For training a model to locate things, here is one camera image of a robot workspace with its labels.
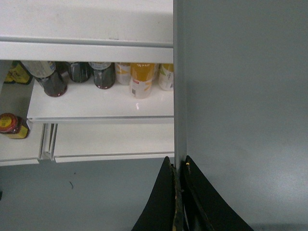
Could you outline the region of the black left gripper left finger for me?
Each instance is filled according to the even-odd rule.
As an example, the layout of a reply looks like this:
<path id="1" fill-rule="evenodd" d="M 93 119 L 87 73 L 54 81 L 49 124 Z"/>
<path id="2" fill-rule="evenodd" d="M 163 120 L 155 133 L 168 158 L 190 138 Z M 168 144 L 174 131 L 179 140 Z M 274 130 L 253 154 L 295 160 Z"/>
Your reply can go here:
<path id="1" fill-rule="evenodd" d="M 165 157 L 147 204 L 133 231 L 183 230 L 180 179 L 169 157 Z"/>

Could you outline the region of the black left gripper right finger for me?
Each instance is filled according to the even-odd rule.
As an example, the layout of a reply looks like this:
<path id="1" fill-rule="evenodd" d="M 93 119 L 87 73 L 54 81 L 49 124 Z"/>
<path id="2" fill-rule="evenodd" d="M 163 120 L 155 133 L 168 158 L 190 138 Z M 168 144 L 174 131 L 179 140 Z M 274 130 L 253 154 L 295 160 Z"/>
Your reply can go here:
<path id="1" fill-rule="evenodd" d="M 189 231 L 251 231 L 190 156 L 181 164 L 180 183 Z"/>

